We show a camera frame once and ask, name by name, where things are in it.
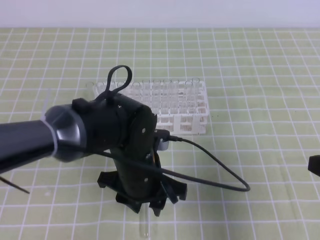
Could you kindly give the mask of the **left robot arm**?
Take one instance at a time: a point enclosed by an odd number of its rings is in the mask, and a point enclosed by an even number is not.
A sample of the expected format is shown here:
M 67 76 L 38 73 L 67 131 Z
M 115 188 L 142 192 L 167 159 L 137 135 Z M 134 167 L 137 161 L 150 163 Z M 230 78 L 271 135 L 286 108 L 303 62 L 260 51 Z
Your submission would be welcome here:
M 166 202 L 187 197 L 187 185 L 161 173 L 158 151 L 168 145 L 167 130 L 156 128 L 151 109 L 122 94 L 103 101 L 82 98 L 51 107 L 42 120 L 0 126 L 0 171 L 45 157 L 71 162 L 106 150 L 115 171 L 101 172 L 100 188 L 116 192 L 116 201 L 138 213 L 147 203 L 159 216 Z

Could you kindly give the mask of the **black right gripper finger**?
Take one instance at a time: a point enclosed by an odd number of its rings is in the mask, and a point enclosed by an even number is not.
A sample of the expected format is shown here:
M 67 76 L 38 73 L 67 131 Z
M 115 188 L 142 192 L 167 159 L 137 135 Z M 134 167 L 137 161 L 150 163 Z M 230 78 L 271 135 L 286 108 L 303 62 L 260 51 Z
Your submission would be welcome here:
M 307 169 L 314 175 L 320 177 L 320 155 L 309 157 Z

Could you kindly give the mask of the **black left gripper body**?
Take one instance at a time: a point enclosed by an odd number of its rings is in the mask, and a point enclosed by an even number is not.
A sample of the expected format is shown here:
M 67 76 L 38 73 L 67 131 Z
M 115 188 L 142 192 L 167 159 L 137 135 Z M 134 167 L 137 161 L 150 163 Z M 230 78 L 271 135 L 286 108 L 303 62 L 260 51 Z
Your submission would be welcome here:
M 187 184 L 136 166 L 142 164 L 161 169 L 157 151 L 169 132 L 157 130 L 156 124 L 157 116 L 148 106 L 137 108 L 129 121 L 125 142 L 110 149 L 111 154 L 129 163 L 114 160 L 116 170 L 101 172 L 97 183 L 100 188 L 108 187 L 115 191 L 115 200 L 134 213 L 139 213 L 142 205 L 148 204 L 158 217 L 167 200 L 175 204 L 187 198 Z

